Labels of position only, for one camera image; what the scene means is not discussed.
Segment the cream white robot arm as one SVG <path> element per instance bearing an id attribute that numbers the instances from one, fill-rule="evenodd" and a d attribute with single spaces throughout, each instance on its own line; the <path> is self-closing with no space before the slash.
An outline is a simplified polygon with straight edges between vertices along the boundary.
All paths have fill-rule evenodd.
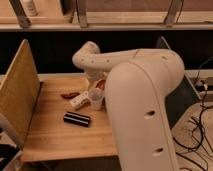
<path id="1" fill-rule="evenodd" d="M 184 77 L 169 49 L 102 53 L 86 42 L 72 57 L 87 78 L 108 74 L 105 103 L 122 171 L 179 171 L 165 99 Z"/>

